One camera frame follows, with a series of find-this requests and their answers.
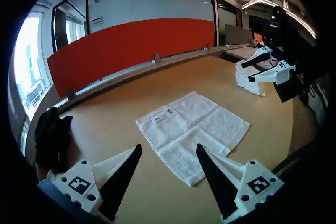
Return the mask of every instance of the screw hole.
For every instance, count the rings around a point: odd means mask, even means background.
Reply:
[[[90,200],[90,201],[95,201],[96,200],[96,196],[92,195],[92,194],[89,194],[87,196],[87,199]]]
[[[81,203],[79,201],[74,201],[73,202],[76,206],[80,207],[81,208]]]
[[[243,195],[241,200],[242,201],[248,201],[249,200],[249,195]]]
[[[257,203],[257,204],[255,204],[255,208],[259,208],[259,207],[261,207],[261,205],[262,205],[262,203]]]
[[[65,196],[67,199],[71,199],[71,196],[70,196],[70,194],[68,194],[68,193],[64,194],[64,196]]]

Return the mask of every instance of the building outside window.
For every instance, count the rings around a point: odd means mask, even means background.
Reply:
[[[42,13],[28,15],[18,34],[14,51],[16,86],[30,120],[50,86],[49,81],[43,78],[40,65],[42,18]]]

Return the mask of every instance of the stack of white towels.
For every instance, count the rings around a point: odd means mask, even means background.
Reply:
[[[245,59],[236,63],[236,81],[237,85],[260,96],[265,96],[265,84],[263,82],[249,82],[249,76],[257,74],[258,71],[253,66],[242,68]]]

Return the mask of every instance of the window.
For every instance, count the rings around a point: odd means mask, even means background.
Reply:
[[[43,64],[41,50],[42,13],[30,13],[25,19],[14,50],[14,73],[16,86],[27,116],[32,119],[49,81],[41,71]]]
[[[66,20],[66,37],[68,44],[85,36],[84,25]]]

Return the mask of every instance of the floor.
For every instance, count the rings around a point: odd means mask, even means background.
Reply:
[[[293,132],[289,155],[313,141],[318,129],[314,111],[303,106],[299,96],[293,98]]]

